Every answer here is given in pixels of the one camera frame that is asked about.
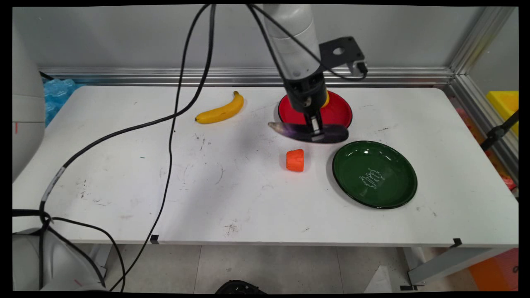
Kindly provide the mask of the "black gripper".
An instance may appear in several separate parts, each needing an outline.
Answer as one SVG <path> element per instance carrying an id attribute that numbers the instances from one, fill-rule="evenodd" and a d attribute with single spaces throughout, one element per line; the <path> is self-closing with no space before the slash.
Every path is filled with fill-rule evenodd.
<path id="1" fill-rule="evenodd" d="M 312 127 L 311 137 L 323 137 L 322 118 L 318 112 L 328 98 L 324 75 L 313 74 L 304 79 L 287 79 L 284 81 L 284 88 L 291 107 L 303 113 L 306 126 Z"/>

